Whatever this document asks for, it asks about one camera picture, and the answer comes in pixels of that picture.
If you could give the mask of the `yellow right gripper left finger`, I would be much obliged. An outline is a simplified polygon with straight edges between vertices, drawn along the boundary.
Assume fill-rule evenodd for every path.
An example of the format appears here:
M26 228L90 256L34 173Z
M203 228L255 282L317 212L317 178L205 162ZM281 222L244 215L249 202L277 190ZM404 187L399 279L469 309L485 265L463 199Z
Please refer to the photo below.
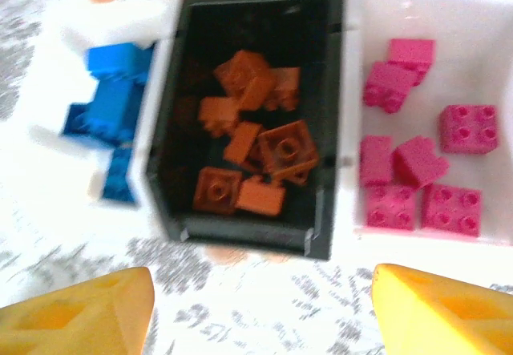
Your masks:
M140 354L155 302L146 267L126 268L1 310L3 354Z

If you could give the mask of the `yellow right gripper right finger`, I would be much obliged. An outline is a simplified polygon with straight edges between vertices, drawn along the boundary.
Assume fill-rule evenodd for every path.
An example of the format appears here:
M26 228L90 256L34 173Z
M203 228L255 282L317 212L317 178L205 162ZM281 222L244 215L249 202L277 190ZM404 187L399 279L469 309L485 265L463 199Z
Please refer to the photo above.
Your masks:
M379 264L374 312L388 354L510 354L512 296L396 264Z

